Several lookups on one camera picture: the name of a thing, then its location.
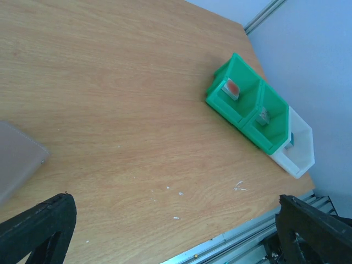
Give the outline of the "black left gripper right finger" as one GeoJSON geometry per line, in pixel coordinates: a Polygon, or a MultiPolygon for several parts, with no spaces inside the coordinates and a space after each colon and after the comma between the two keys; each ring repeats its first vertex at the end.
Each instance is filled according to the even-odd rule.
{"type": "Polygon", "coordinates": [[[276,228],[287,263],[351,263],[351,219],[281,195],[276,228]]]}

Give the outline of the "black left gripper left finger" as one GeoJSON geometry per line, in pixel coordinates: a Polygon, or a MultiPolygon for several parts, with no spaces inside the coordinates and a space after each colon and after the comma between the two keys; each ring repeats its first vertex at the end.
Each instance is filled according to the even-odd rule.
{"type": "Polygon", "coordinates": [[[1,263],[63,263],[76,225],[71,194],[60,193],[1,223],[1,263]]]}

